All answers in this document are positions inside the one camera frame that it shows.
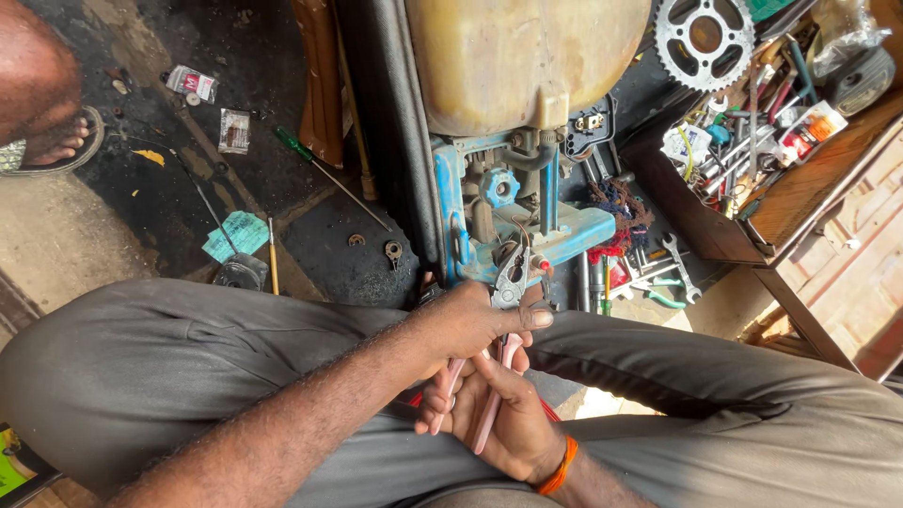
gray trousers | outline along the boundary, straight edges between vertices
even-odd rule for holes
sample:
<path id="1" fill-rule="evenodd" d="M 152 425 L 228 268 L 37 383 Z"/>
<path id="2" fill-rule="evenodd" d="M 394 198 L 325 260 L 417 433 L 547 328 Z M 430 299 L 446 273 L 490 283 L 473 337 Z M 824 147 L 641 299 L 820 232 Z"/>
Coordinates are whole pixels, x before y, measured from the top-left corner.
<path id="1" fill-rule="evenodd" d="M 180 280 L 117 283 L 6 346 L 0 415 L 51 465 L 110 496 L 180 444 L 404 316 Z M 535 333 L 529 355 L 534 369 L 669 415 L 561 424 L 659 506 L 903 503 L 903 400 L 851 372 L 575 312 Z M 506 481 L 454 437 L 416 436 L 413 417 L 400 404 L 376 415 L 288 505 L 384 506 Z"/>

blue metal frame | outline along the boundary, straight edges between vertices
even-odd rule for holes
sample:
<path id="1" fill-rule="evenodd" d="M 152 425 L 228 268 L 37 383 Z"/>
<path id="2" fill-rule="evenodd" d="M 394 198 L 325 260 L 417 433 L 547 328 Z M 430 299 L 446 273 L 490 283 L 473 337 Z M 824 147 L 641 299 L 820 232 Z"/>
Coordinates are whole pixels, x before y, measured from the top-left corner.
<path id="1" fill-rule="evenodd" d="M 461 179 L 466 172 L 465 155 L 508 146 L 509 137 L 509 132 L 503 132 L 491 136 L 454 138 L 452 144 L 438 137 L 431 140 L 445 246 L 446 265 L 442 267 L 442 275 L 447 287 L 466 279 L 486 283 L 492 283 L 496 279 L 498 269 L 492 260 L 492 250 L 498 244 L 493 242 L 475 247 L 470 243 L 464 220 Z M 533 253 L 544 255 L 553 266 L 576 257 L 614 235 L 615 220 L 610 213 L 597 208 L 576 210 L 558 202 L 558 156 L 542 170 L 540 194 L 540 226 L 528 227 L 526 231 L 533 243 Z M 496 231 L 501 239 L 515 234 L 517 226 L 500 217 L 520 213 L 529 214 L 519 205 L 512 204 L 497 209 L 493 214 Z M 538 281 L 539 278 L 535 278 L 530 284 Z"/>

hairy forearm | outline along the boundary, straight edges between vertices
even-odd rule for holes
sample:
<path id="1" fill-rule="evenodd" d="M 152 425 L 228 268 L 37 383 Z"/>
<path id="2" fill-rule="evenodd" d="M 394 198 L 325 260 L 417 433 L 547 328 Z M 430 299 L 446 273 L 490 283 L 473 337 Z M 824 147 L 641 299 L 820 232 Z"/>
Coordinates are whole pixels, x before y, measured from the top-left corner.
<path id="1" fill-rule="evenodd" d="M 401 325 L 368 340 L 214 428 L 110 506 L 282 506 L 345 438 L 423 372 L 429 355 L 416 336 Z"/>
<path id="2" fill-rule="evenodd" d="M 564 484 L 550 497 L 567 508 L 656 508 L 582 452 L 571 462 Z"/>

yellowish tank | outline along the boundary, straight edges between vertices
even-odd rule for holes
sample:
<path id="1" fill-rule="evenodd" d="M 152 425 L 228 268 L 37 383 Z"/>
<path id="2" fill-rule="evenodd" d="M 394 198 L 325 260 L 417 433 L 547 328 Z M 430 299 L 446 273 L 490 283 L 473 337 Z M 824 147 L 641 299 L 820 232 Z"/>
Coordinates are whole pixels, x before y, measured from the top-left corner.
<path id="1" fill-rule="evenodd" d="M 627 68 L 648 0 L 407 0 L 430 132 L 552 129 Z"/>

sprocket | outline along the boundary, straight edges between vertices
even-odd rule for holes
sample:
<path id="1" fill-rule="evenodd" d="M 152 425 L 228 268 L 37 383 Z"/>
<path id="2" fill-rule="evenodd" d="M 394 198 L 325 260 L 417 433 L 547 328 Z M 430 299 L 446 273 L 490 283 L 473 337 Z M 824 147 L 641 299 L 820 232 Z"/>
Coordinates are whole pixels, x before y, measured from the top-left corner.
<path id="1" fill-rule="evenodd" d="M 676 6 L 694 1 L 697 6 L 691 8 L 689 14 L 676 17 L 682 18 L 680 24 L 669 21 Z M 715 9 L 715 2 L 730 4 L 738 14 L 741 27 L 736 28 L 738 20 L 731 20 L 731 26 Z M 714 30 L 719 33 L 712 37 Z M 658 7 L 658 57 L 677 82 L 692 89 L 711 92 L 729 87 L 749 66 L 755 42 L 752 16 L 742 0 L 663 0 Z"/>

